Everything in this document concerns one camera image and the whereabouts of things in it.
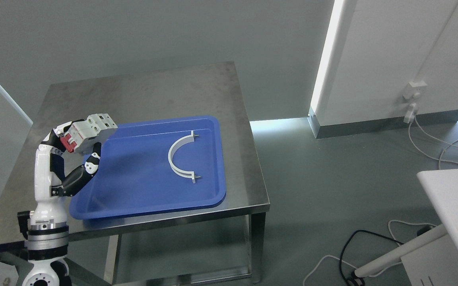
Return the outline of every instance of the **blue plastic tray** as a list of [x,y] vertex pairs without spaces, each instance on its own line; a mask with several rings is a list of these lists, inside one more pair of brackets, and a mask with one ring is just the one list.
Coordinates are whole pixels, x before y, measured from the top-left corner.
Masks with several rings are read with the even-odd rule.
[[[201,179],[175,174],[171,145],[194,130],[192,143],[174,154],[174,164]],[[208,208],[225,197],[222,143],[212,116],[121,124],[102,146],[96,176],[70,202],[76,219],[131,216]]]

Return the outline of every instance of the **wall socket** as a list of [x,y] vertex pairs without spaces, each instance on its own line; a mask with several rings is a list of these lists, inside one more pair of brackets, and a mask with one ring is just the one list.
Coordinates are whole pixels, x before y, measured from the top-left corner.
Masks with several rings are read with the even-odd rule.
[[421,95],[425,93],[426,88],[427,88],[427,84],[423,80],[410,81],[406,85],[406,88],[404,89],[402,96],[406,100],[410,100],[411,98],[418,99]]

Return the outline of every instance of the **curved white plastic part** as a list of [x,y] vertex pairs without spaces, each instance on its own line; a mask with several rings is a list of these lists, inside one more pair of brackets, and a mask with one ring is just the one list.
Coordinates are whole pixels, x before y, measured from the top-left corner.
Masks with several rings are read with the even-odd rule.
[[190,135],[187,135],[185,137],[178,139],[176,142],[174,142],[173,145],[171,145],[171,148],[169,148],[169,154],[167,156],[169,159],[169,165],[171,165],[171,168],[173,169],[173,171],[180,177],[192,179],[192,183],[196,183],[196,178],[200,178],[200,177],[196,177],[196,174],[194,173],[194,171],[185,171],[185,170],[182,170],[176,167],[173,163],[173,156],[174,156],[174,153],[176,153],[176,151],[180,147],[182,147],[186,143],[193,142],[194,137],[196,137],[196,135],[194,134],[194,131],[192,130],[190,132]]

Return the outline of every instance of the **plug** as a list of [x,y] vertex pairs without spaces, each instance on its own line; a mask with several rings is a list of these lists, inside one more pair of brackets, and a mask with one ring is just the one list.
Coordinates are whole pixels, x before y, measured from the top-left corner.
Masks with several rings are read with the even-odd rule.
[[402,92],[402,96],[406,100],[410,100],[411,98],[413,100],[416,100],[422,96],[422,94],[425,93],[425,89],[427,89],[427,84],[425,81],[420,80],[417,82],[410,81],[407,85],[406,88],[404,88],[404,91]]
[[406,115],[404,115],[404,123],[411,123],[418,112],[418,105],[414,102],[408,106],[408,110],[406,111]]

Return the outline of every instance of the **grey floor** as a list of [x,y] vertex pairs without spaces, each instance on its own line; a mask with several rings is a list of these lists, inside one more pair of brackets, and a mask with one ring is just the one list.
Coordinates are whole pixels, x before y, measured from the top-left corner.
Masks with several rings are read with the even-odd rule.
[[[407,128],[316,139],[305,118],[251,125],[271,201],[261,285],[301,285],[321,257],[340,255],[354,230],[387,235],[390,219],[440,222],[416,179],[416,173],[436,169],[437,162],[413,148]],[[447,141],[458,138],[458,123],[425,130]],[[427,140],[418,128],[412,128],[412,134],[420,148],[438,156],[442,144]],[[449,158],[458,159],[458,151],[450,150]],[[244,265],[242,228],[242,219],[233,218],[124,235],[118,282]],[[418,230],[402,225],[393,228],[401,241],[412,239]],[[69,256],[102,276],[107,243],[108,239],[73,242]],[[363,265],[395,246],[362,234],[353,239],[344,258]],[[410,285],[402,266],[366,282],[370,286]],[[248,284],[244,279],[218,285]],[[329,259],[307,285],[345,284],[338,276],[337,262]]]

